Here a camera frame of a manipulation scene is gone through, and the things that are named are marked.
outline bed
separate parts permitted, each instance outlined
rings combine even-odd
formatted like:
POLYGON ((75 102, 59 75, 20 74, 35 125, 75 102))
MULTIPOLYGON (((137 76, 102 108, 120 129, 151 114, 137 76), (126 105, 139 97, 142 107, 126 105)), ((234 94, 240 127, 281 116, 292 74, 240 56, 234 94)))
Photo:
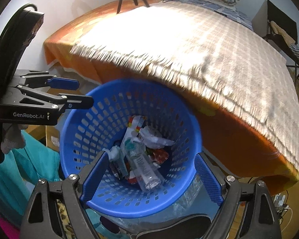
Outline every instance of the bed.
POLYGON ((293 186, 299 180, 299 103, 285 59, 241 13, 194 0, 148 2, 150 8, 136 8, 124 0, 116 15, 115 1, 65 25, 44 42, 47 63, 59 61, 100 84, 159 81, 187 100, 203 146, 231 172, 261 177, 272 194, 293 186), (149 17, 167 14, 165 21, 149 17), (187 18, 169 22, 181 15, 187 18), (156 25, 160 36, 152 32, 156 25))

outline blue gripper pad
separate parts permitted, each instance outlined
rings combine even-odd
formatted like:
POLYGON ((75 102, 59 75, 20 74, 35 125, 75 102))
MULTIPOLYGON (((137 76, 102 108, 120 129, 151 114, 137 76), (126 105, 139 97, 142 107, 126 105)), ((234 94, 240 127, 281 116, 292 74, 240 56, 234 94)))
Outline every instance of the blue gripper pad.
POLYGON ((82 195, 80 197, 82 202, 87 202, 93 198, 108 166, 109 156, 106 152, 104 152, 100 160, 96 163, 95 167, 83 183, 82 195))
POLYGON ((78 80, 61 78, 61 77, 53 77, 49 79, 46 82, 46 84, 51 88, 72 90, 72 91, 75 91, 80 87, 80 83, 78 80))
POLYGON ((222 190, 219 182, 199 154, 195 156, 194 163, 197 174, 201 178, 211 201, 220 206, 224 199, 222 198, 222 190))

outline logo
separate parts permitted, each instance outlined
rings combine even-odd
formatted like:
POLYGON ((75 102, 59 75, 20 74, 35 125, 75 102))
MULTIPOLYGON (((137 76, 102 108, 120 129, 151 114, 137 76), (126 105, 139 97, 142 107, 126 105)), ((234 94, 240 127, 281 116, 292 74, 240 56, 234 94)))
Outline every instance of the logo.
POLYGON ((39 114, 27 114, 27 113, 13 113, 14 117, 18 118, 27 118, 27 119, 44 119, 44 115, 39 115, 39 114))

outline pink cloth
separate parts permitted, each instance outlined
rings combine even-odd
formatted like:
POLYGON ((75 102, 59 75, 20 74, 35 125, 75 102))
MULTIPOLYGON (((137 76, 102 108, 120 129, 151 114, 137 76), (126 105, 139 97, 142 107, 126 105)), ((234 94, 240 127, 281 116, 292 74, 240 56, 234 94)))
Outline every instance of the pink cloth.
POLYGON ((19 239, 20 231, 0 217, 0 227, 9 239, 19 239))

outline orange bedsheet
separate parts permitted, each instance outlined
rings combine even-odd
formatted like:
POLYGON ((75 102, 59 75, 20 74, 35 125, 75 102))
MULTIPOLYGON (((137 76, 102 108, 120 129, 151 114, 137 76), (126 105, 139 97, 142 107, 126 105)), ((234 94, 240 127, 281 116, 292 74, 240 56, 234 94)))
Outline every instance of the orange bedsheet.
MULTIPOLYGON (((159 0, 148 0, 155 3, 159 0)), ((118 1, 96 8, 68 23, 44 42, 47 63, 58 60, 65 68, 72 68, 82 76, 99 83, 145 75, 123 71, 113 64, 89 61, 70 54, 73 44, 99 21, 116 15, 118 1)), ((124 0, 121 12, 135 8, 132 0, 124 0)), ((197 100, 189 92, 177 90, 192 106, 200 123, 203 145, 231 172, 241 177, 262 177, 271 194, 288 189, 299 180, 299 172, 259 132, 227 110, 209 101, 197 100)))

